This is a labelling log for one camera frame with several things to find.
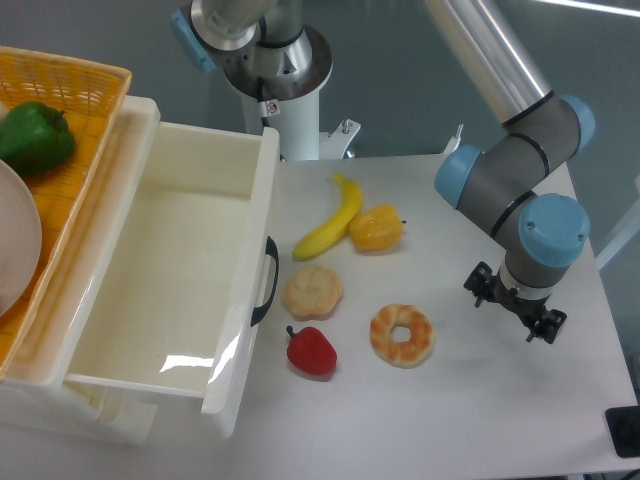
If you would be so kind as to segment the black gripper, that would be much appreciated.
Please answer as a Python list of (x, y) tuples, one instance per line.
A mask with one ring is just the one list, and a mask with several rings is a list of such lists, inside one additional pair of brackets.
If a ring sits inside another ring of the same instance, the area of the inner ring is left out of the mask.
[(553, 344), (567, 320), (565, 312), (546, 308), (550, 288), (526, 286), (509, 273), (494, 275), (491, 267), (483, 261), (472, 270), (463, 287), (474, 296), (475, 306), (484, 302), (498, 303), (515, 314), (529, 330), (527, 343), (540, 339)]

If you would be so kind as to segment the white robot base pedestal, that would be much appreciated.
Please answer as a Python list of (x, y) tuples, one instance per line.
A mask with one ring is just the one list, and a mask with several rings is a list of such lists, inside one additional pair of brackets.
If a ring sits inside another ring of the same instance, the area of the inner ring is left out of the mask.
[(223, 63), (222, 70), (242, 103), (246, 130), (278, 131), (287, 161), (351, 158), (361, 124), (345, 118), (332, 131), (320, 128), (320, 92), (333, 58), (325, 37), (310, 26), (284, 46), (255, 44)]

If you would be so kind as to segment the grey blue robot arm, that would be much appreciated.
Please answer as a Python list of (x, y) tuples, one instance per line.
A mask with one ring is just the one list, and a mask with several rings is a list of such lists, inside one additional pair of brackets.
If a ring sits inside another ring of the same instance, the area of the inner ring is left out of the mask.
[[(429, 1), (426, 10), (505, 137), (486, 151), (452, 140), (434, 186), (505, 252), (498, 270), (479, 264), (465, 281), (478, 302), (515, 314), (531, 338), (553, 342), (566, 316), (546, 306), (580, 256), (590, 223), (575, 200), (534, 188), (592, 138), (590, 108), (559, 97), (491, 1)], [(171, 17), (186, 55), (221, 69), (243, 102), (246, 128), (275, 129), (283, 159), (338, 159), (357, 126), (319, 128), (319, 92), (333, 61), (326, 39), (304, 24), (298, 1), (191, 1)]]

